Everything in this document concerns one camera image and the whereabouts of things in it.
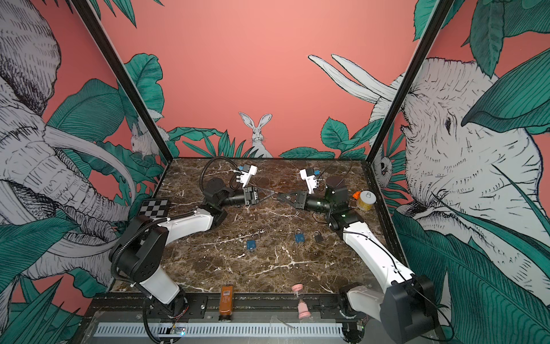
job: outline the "black metal frame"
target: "black metal frame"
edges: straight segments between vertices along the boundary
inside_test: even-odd
[[[403,101],[405,100],[409,89],[413,85],[414,79],[416,78],[416,75],[422,67],[423,62],[426,59],[430,48],[432,47],[433,41],[436,39],[436,36],[439,33],[439,28],[441,28],[441,26],[443,25],[443,21],[445,20],[447,13],[449,13],[449,9],[452,4],[453,0],[439,0],[437,6],[433,10],[430,21],[426,25],[424,34],[420,38],[420,42],[416,46],[416,51],[412,56],[409,67],[405,72],[403,81],[401,82],[395,98],[393,99],[392,105],[388,110],[388,114],[386,115],[386,118],[384,119],[384,122],[380,127],[378,136],[376,136],[376,140],[371,146],[370,152],[368,153],[368,163],[372,163],[374,161],[376,154],[382,146],[382,142],[386,138],[386,135],[388,134],[390,127],[395,120],[395,117],[401,111]]]
[[[128,95],[130,102],[135,107],[138,115],[145,123],[147,130],[149,131],[149,133],[151,133],[151,136],[153,136],[153,140],[155,140],[156,144],[158,145],[161,154],[164,156],[166,161],[170,163],[173,160],[172,154],[170,153],[168,146],[159,134],[155,123],[149,116],[147,107],[145,106],[143,99],[136,89],[134,82],[130,79],[130,76],[128,76],[128,73],[124,68],[124,64],[122,63],[122,61],[118,57],[117,52],[111,45],[111,42],[105,34],[101,23],[97,20],[96,14],[88,4],[87,0],[72,0],[72,2],[76,11],[80,15],[80,18],[84,22],[84,25],[86,25],[88,31],[92,35],[93,40],[96,42],[98,48],[103,53],[105,60],[109,64],[110,68],[113,70],[113,73],[117,77],[122,89]]]

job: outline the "elephant tusk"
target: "elephant tusk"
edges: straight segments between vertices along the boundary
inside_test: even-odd
[[[132,176],[126,166],[124,166],[115,156],[108,151],[98,147],[97,145],[68,134],[62,130],[46,126],[44,133],[44,141],[55,148],[69,148],[76,151],[98,157],[109,165],[117,169],[118,172],[126,179],[131,191],[131,202],[134,202],[136,188]]]

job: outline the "blue padlock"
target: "blue padlock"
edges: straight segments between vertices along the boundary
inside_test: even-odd
[[[296,230],[298,233],[294,235],[294,241],[296,241],[296,244],[304,243],[306,241],[306,238],[302,234],[301,230]]]
[[[247,240],[246,241],[246,248],[249,251],[253,251],[256,248],[256,241],[255,240]]]

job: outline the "marble tabletop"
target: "marble tabletop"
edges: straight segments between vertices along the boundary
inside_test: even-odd
[[[171,215],[187,212],[202,202],[199,174],[207,159],[176,159],[172,162],[157,193],[170,198]],[[236,160],[258,167],[250,185],[287,193],[307,189],[300,170],[313,167],[323,171],[324,178],[343,176],[350,161],[298,160]],[[350,193],[350,205],[356,207],[351,195],[369,186],[359,161],[352,163],[345,178]],[[225,161],[214,162],[206,172],[205,184],[213,177],[226,184],[233,173]],[[188,292],[219,292],[223,285],[233,285],[234,291],[289,293],[291,286],[304,285],[306,293],[337,293],[338,289],[359,282],[374,290],[380,286],[361,258],[323,222],[320,214],[296,210],[273,198],[251,207],[225,207],[228,216],[217,228],[179,239],[166,246],[161,266]],[[371,231],[386,245],[376,209],[356,211],[365,219]],[[297,244],[294,235],[300,230],[305,243]],[[317,243],[314,232],[324,241]],[[256,249],[248,251],[247,240],[256,241]],[[112,291],[136,291],[117,281]]]

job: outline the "pink wall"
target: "pink wall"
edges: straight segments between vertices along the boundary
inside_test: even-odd
[[[330,150],[320,138],[329,116],[350,135],[368,122],[373,105],[339,89],[308,55],[336,64],[331,54],[338,54],[389,84],[417,44],[414,2],[166,0],[163,7],[142,1],[134,3],[137,28],[116,7],[115,17],[98,3],[124,62],[138,53],[159,58],[160,127],[227,129],[237,142],[247,139],[246,150],[251,129],[238,112],[256,124],[271,113],[262,132],[274,157],[297,146]],[[177,144],[181,156],[197,156]]]

